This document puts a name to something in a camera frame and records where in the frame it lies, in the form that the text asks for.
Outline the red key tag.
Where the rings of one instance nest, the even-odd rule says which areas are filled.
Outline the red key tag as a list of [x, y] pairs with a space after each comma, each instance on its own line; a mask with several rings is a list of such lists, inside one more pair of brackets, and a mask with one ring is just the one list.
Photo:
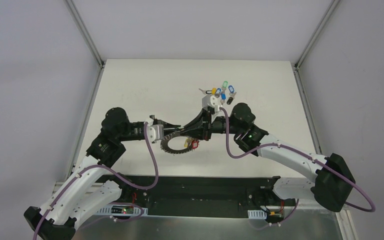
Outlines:
[[199, 141], [198, 140], [194, 140], [192, 143], [191, 143], [191, 147], [192, 149], [196, 149], [199, 147]]

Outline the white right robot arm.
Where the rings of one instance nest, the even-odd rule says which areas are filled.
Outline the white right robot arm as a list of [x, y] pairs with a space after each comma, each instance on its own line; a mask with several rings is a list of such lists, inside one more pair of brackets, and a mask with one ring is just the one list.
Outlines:
[[284, 199], [309, 199], [332, 212], [340, 212], [355, 184], [344, 158], [295, 148], [255, 125], [256, 116], [243, 102], [236, 104], [230, 114], [212, 118], [215, 110], [207, 107], [180, 131], [182, 137], [209, 140], [212, 134], [233, 134], [233, 140], [248, 154], [275, 161], [306, 179], [275, 177], [271, 187], [264, 190], [264, 200], [276, 205]]

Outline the silver metal ring disc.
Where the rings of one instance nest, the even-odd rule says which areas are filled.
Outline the silver metal ring disc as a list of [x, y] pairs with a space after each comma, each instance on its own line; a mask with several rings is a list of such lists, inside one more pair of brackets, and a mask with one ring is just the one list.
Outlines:
[[197, 140], [191, 137], [180, 136], [180, 131], [169, 133], [168, 135], [164, 136], [164, 138], [161, 140], [160, 148], [165, 153], [171, 155], [181, 155], [189, 153], [194, 149], [192, 149], [192, 142], [189, 147], [184, 147], [186, 139], [191, 139], [192, 142]]

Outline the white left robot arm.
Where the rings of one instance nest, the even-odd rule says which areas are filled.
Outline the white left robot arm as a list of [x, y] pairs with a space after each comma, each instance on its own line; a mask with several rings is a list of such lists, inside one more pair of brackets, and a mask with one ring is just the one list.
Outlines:
[[[100, 133], [76, 170], [42, 206], [30, 206], [24, 212], [24, 218], [34, 231], [33, 239], [70, 240], [77, 229], [105, 205], [115, 200], [129, 201], [132, 188], [154, 188], [159, 181], [159, 169], [151, 143], [164, 141], [168, 134], [181, 130], [180, 125], [151, 117], [131, 122], [121, 107], [108, 110]], [[151, 156], [155, 177], [149, 185], [135, 184], [112, 169], [126, 152], [123, 142], [136, 140], [145, 141]]]

